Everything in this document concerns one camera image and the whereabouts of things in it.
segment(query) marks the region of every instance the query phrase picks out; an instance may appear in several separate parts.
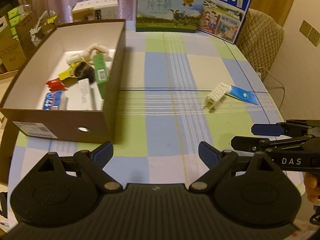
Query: red candy wrapper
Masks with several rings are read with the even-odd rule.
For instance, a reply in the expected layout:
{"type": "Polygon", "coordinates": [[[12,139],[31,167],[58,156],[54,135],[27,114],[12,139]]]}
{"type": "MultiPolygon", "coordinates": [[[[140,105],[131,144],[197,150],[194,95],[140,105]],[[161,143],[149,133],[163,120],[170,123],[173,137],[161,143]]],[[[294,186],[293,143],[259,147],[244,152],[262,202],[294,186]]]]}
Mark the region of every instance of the red candy wrapper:
{"type": "Polygon", "coordinates": [[[50,88],[51,92],[64,90],[66,87],[60,80],[60,78],[49,80],[47,83],[48,87],[50,88]]]}

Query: human hand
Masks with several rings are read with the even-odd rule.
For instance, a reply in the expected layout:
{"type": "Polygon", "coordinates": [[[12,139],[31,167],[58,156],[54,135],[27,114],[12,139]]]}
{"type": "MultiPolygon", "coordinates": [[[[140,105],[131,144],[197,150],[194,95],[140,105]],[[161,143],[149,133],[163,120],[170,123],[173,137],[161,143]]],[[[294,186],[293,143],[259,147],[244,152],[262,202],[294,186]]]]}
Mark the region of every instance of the human hand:
{"type": "Polygon", "coordinates": [[[316,202],[320,195],[320,186],[318,186],[318,179],[309,172],[304,174],[303,183],[306,186],[308,200],[312,203],[316,202]]]}

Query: white plush toy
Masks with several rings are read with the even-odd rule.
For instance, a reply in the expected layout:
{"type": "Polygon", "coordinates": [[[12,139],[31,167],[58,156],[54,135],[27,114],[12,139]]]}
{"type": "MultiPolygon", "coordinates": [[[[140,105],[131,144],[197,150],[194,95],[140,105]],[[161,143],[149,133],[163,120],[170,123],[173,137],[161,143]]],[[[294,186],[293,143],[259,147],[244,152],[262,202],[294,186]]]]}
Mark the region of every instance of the white plush toy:
{"type": "Polygon", "coordinates": [[[93,57],[98,54],[98,52],[102,52],[104,55],[105,61],[109,61],[109,49],[106,46],[98,45],[98,44],[92,44],[84,51],[71,55],[67,59],[67,64],[70,65],[71,63],[77,62],[77,61],[84,61],[88,64],[93,64],[93,57]]]}

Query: plaid tablecloth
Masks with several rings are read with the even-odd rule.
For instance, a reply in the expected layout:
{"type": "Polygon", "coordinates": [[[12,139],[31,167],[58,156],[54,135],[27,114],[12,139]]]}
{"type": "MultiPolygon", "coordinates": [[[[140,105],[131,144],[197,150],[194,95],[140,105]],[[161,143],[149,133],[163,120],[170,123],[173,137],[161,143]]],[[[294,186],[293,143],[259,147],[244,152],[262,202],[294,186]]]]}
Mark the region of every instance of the plaid tablecloth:
{"type": "MultiPolygon", "coordinates": [[[[123,186],[130,182],[188,186],[207,171],[197,153],[200,141],[228,149],[235,135],[252,136],[254,123],[283,120],[235,45],[201,32],[136,33],[132,22],[127,22],[126,38],[114,157],[104,168],[123,186]],[[205,96],[220,82],[254,92],[260,105],[226,97],[220,108],[209,114],[203,109],[205,96]]],[[[67,156],[97,146],[19,133],[9,196],[48,151],[67,156]]],[[[287,175],[303,192],[302,174],[287,175]]],[[[9,215],[13,225],[13,214],[9,215]]]]}

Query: quilted chair cover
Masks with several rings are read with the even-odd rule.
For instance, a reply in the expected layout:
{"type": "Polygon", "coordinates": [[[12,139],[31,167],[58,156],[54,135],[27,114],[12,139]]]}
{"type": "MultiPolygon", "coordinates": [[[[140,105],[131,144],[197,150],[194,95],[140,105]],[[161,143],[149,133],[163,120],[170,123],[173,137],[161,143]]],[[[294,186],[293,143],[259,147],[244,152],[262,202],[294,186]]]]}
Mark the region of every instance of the quilted chair cover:
{"type": "Polygon", "coordinates": [[[278,53],[284,36],[283,28],[272,17],[263,12],[249,9],[246,20],[240,30],[236,46],[249,61],[262,80],[278,53]]]}

